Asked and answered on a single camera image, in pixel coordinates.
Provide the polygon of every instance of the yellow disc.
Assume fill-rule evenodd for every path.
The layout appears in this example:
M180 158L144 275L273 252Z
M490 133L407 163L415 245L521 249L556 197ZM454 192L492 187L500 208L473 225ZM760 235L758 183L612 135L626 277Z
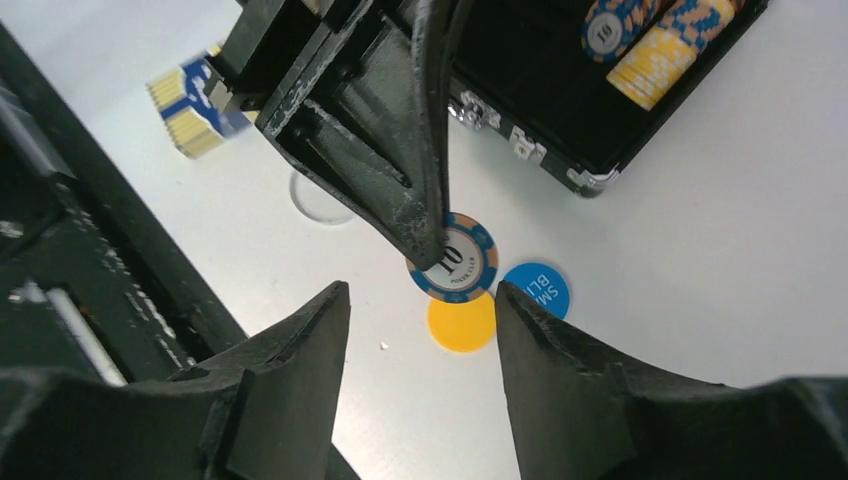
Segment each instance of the yellow disc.
M495 301L489 292L466 303L431 300L427 324L433 338L448 350L458 353L479 350L495 334Z

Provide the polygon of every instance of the poker chip case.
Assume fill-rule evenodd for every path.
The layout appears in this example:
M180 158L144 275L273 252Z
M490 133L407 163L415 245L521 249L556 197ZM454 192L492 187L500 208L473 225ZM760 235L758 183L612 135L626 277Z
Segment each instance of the poker chip case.
M450 111L471 127L494 128L520 159L540 165L580 196L595 197L759 18L768 0L734 4L739 8L733 20L645 110L607 79L626 54L599 63L584 50L581 36L595 0L475 2L453 64ZM674 6L665 2L630 50Z

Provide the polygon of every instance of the blue disc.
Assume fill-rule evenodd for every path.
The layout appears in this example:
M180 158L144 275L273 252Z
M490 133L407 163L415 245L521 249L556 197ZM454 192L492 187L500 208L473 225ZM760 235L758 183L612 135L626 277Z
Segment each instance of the blue disc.
M571 293L565 279L544 263L524 263L506 274L504 280L516 285L539 305L560 320L571 305Z
M498 250L489 232L461 213L445 215L445 255L422 271L406 261L415 284L447 303L466 303L486 293L498 272Z

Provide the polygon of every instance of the white tabletop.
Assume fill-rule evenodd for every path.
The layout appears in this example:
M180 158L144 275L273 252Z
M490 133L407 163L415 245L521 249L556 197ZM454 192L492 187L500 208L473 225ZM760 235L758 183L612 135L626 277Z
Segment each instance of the white tabletop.
M403 258L360 219L303 217L291 168L258 132L197 161L170 143L145 82L222 39L238 13L233 0L0 3L245 330L350 282L334 441L364 480L517 479L494 341L469 355L434 343ZM844 0L774 0L594 200L493 132L451 122L452 207L492 233L500 276L557 265L567 320L649 363L737 386L845 373L846 18Z

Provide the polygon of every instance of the screw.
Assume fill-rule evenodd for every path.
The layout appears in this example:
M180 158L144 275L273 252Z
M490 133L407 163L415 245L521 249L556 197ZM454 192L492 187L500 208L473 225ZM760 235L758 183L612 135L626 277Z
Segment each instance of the screw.
M24 235L24 226L18 222L0 220L0 235L6 238L21 238Z

